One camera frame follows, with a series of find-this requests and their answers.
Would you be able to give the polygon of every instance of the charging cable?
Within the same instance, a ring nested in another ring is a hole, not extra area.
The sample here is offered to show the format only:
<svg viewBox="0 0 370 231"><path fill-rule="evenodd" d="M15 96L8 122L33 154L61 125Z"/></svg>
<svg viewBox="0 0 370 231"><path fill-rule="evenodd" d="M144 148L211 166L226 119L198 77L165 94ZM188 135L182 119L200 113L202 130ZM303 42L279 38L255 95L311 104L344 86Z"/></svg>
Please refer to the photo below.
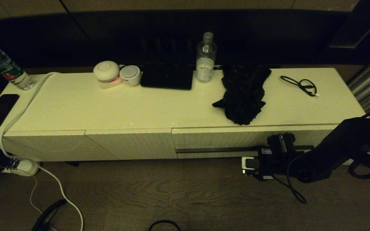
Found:
<svg viewBox="0 0 370 231"><path fill-rule="evenodd" d="M21 170L21 169L19 169L19 168L17 168L16 170L18 170L18 171L21 171L21 172L23 172L23 173L25 173L25 174L28 174L29 176L31 176L31 177L33 177L34 178L34 180L35 180L35 185L34 185L34 187L33 187L33 189L32 189L32 192L31 192L31 195L30 195L30 204L31 204L31 206L32 207L34 207L34 209L36 209L39 213L41 213L42 214L42 211L40 210L40 209L38 209L35 205L34 205L34 203L32 203L32 195L34 194L34 191L35 191L35 188L37 187L37 185L38 185L38 180L37 180L37 178L35 177L35 176L33 176L33 175L31 175L31 174L29 174L28 172L26 172L26 171L23 171L23 170ZM49 226L50 226L50 228L51 229L53 229L54 231L58 231L58 230L56 230L49 222L48 222L48 224L49 224Z"/></svg>
<svg viewBox="0 0 370 231"><path fill-rule="evenodd" d="M1 135L0 135L0 146L1 146L1 150L3 151L3 153L4 153L4 155L6 156L6 157L8 157L8 158L13 158L12 156L10 156L7 152L6 152L6 150L5 150L5 148L4 148L4 145L3 145L3 137L4 137L4 135L5 135L5 133L7 132L7 130L25 113L25 111L28 109L28 107L29 107L29 105L31 104L31 102L32 102L32 100L35 98L35 96L37 95L37 93L39 92L39 90L41 89L41 86L44 84L44 82L47 80L47 78L48 77L50 77L51 75L53 75L53 74L57 74L58 72L50 72L50 73L48 73L48 74L46 74L43 78L42 78L42 80L41 80L41 83L36 87L36 89L35 89L35 91L34 91L34 93L32 94L32 96L31 96L31 98L30 98L30 100L29 100L29 102L27 103L27 105L24 107L24 109L20 112L20 113L18 113L17 115L16 115L16 117L14 117L5 127L4 127L4 129L2 130L2 132L1 132ZM26 158L21 158L21 157L15 157L16 159L22 159L22 160L24 160L24 159L26 159ZM63 186L62 186L62 184L61 184L61 181L54 175L54 174L52 174L50 171L48 171L48 170L46 170L45 168L43 168L43 167L41 167L40 165L38 165L35 161L33 161L32 159L26 159L26 160L28 160L28 161L31 161L33 164L35 164L38 168L40 168L42 171L44 171L44 172L46 172L46 173L48 173L48 174L50 174L57 182L58 182L58 184L59 184L59 187L60 187L60 190L61 190L61 194L62 194L62 196L63 196L63 198L68 202L68 203L70 203L76 210L77 210L77 212L78 212L78 214L79 214L79 216L80 216L80 218L81 218L81 231L83 231L83 229L84 229L84 217L82 216L82 213L81 213L81 210L78 208L78 206L76 206L73 202L71 202L67 197L66 197L66 195L65 195L65 193L64 193L64 189L63 189Z"/></svg>
<svg viewBox="0 0 370 231"><path fill-rule="evenodd" d="M316 93L316 86L314 85L314 83L309 80L309 79L302 79L301 81L296 81L294 79L291 79L289 78L288 76L281 76L281 79L290 83L290 84L293 84L293 85L297 85L302 91L304 91L306 94L308 94L308 96L319 96L317 93ZM307 81L309 82L311 85L302 85L302 82L304 81ZM308 91L307 89L315 89L314 92L311 92L311 91Z"/></svg>

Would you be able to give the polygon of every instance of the wooden floor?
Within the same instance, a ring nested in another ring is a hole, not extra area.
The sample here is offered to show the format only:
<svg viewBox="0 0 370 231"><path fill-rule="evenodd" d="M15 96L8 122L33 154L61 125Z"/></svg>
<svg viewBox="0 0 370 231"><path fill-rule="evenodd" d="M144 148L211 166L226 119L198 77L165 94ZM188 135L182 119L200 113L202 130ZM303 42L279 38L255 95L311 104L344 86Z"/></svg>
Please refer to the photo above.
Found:
<svg viewBox="0 0 370 231"><path fill-rule="evenodd" d="M294 187L308 200L270 180L244 176L241 160L181 159L84 162L79 167L45 163L81 209L85 231L147 231L170 219L184 231L370 231L370 180L346 167L328 180ZM39 172L33 201L40 209L62 199L57 183ZM29 196L34 179L0 174L0 231L30 231L39 213ZM77 231L79 216L69 204L53 220L58 231ZM160 225L153 231L173 231Z"/></svg>

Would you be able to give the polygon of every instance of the black cloth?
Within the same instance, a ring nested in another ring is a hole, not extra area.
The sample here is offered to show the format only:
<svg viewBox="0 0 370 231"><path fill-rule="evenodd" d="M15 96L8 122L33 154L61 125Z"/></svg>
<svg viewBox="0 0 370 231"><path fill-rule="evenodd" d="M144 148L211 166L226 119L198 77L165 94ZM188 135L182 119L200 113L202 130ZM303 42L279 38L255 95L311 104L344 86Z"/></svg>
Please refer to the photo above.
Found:
<svg viewBox="0 0 370 231"><path fill-rule="evenodd" d="M222 83L226 88L223 99L212 106L225 108L225 115L235 124L247 125L261 112L265 102L263 83L271 70L258 66L230 66L223 68Z"/></svg>

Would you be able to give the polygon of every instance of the bottle label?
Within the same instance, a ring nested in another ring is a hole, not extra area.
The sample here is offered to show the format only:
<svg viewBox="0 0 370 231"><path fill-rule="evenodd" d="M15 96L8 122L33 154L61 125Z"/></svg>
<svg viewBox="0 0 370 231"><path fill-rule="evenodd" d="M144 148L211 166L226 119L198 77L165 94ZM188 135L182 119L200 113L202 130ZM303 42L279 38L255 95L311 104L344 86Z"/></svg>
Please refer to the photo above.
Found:
<svg viewBox="0 0 370 231"><path fill-rule="evenodd" d="M0 69L0 73L6 80L13 81L20 77L24 70L20 68L14 61L11 61L7 66Z"/></svg>
<svg viewBox="0 0 370 231"><path fill-rule="evenodd" d="M208 45L204 45L202 47L202 51L204 51L205 53L209 52L209 46Z"/></svg>
<svg viewBox="0 0 370 231"><path fill-rule="evenodd" d="M200 57L197 60L197 78L202 82L210 81L213 75L214 61L207 57Z"/></svg>

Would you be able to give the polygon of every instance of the cabinet top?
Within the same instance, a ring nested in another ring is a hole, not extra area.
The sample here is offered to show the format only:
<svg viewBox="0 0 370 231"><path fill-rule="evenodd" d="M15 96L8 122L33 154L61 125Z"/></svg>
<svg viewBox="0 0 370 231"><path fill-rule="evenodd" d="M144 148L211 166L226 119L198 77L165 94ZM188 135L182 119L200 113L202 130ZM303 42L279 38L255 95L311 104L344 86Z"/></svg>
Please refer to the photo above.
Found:
<svg viewBox="0 0 370 231"><path fill-rule="evenodd" d="M319 97L282 81L310 79ZM222 71L209 83L193 79L192 90L144 88L125 84L102 90L92 73L50 76L25 114L9 131L66 131L145 128L240 127L212 103L222 99ZM265 81L262 112L245 126L325 125L358 117L364 110L333 68L272 69ZM12 84L2 94L20 98L2 128L22 110L35 87L21 91Z"/></svg>

